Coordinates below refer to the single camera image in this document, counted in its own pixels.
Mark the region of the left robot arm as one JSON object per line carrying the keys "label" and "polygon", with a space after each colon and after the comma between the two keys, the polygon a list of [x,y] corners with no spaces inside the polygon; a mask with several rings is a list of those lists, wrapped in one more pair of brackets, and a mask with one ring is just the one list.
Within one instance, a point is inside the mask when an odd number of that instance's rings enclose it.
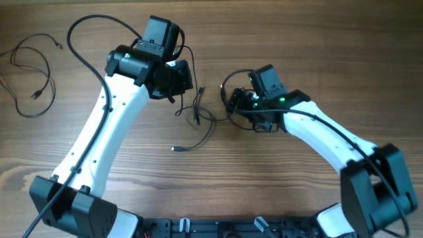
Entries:
{"label": "left robot arm", "polygon": [[115,156],[149,100],[183,95],[192,88],[180,59],[184,31],[161,17],[149,18],[143,34],[112,50],[98,100],[79,137],[50,178],[36,177],[30,197],[37,222],[77,237],[147,237],[141,216],[103,199]]}

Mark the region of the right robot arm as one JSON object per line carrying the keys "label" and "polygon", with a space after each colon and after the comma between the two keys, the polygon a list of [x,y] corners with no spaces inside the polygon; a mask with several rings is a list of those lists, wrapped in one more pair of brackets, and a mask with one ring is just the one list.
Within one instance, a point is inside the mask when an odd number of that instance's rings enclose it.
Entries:
{"label": "right robot arm", "polygon": [[410,235],[407,215],[418,207],[402,151],[364,140],[328,117],[311,97],[289,92],[273,65],[245,69],[251,89],[236,88],[230,97],[221,86],[228,117],[245,117],[254,132],[282,130],[304,141],[325,159],[340,177],[341,201],[312,219],[314,237],[373,237],[402,221],[403,237]]}

